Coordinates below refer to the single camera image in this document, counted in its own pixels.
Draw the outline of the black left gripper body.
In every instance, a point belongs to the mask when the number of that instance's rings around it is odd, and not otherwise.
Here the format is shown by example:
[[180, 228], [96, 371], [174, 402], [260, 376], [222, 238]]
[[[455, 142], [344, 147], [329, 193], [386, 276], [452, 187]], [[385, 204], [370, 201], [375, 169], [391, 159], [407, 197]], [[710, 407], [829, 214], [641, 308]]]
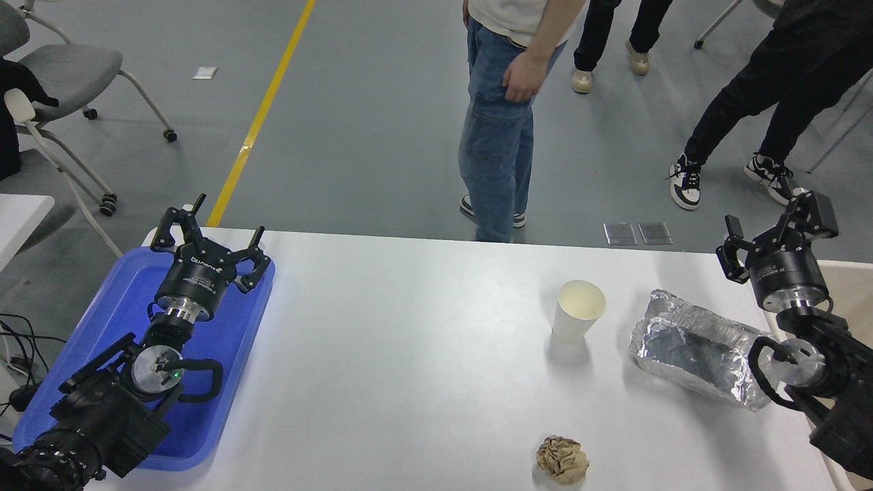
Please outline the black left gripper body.
[[226, 258], [230, 254], [231, 249], [209, 239], [203, 245], [179, 246], [171, 269], [157, 289], [155, 302], [169, 310], [172, 303], [184, 299], [199, 305], [198, 321], [210, 321], [228, 285], [237, 276], [236, 265]]

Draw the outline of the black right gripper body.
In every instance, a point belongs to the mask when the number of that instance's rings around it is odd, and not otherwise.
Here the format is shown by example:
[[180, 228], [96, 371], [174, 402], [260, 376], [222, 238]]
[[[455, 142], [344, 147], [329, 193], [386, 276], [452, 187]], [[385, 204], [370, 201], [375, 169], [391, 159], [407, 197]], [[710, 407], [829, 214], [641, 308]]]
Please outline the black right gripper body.
[[752, 290], [762, 310], [788, 310], [792, 306], [817, 305], [830, 298], [811, 246], [802, 239], [792, 245], [774, 239], [752, 242], [746, 255], [746, 270]]

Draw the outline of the person's hand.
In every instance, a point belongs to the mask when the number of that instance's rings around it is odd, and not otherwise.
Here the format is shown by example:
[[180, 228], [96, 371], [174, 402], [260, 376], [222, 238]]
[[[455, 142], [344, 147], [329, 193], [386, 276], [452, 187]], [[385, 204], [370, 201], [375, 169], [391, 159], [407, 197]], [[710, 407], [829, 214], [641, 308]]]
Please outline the person's hand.
[[513, 103], [530, 102], [544, 84], [549, 60], [548, 54], [533, 50], [518, 54], [504, 73], [505, 99]]

